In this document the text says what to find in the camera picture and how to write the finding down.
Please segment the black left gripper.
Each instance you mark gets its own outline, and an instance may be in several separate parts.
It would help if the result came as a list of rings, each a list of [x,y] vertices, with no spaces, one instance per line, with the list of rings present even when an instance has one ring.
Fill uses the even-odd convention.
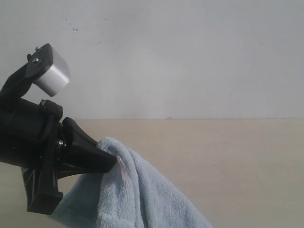
[[[108,173],[115,156],[99,149],[97,141],[71,118],[62,122],[65,148],[56,152],[63,107],[50,101],[24,99],[34,84],[25,78],[27,63],[8,77],[0,90],[0,160],[22,167],[27,212],[51,215],[63,198],[58,178]]]

